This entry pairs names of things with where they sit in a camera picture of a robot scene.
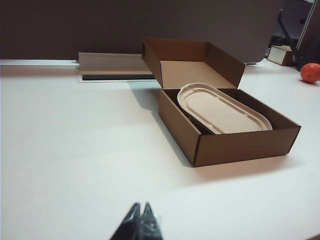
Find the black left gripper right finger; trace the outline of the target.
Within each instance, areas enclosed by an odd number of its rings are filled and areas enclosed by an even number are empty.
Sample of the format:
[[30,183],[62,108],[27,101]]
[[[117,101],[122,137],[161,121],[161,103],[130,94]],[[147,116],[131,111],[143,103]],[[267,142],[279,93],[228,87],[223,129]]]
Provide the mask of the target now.
[[144,211],[140,216],[139,222],[140,240],[162,240],[160,225],[153,214],[152,208],[148,202],[145,203]]

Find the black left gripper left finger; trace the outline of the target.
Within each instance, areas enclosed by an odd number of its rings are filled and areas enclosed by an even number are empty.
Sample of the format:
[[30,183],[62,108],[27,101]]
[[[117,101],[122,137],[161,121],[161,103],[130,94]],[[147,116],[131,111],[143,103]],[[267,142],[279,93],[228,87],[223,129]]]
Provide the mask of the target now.
[[135,240],[137,237],[140,214],[141,204],[136,202],[126,213],[110,240]]

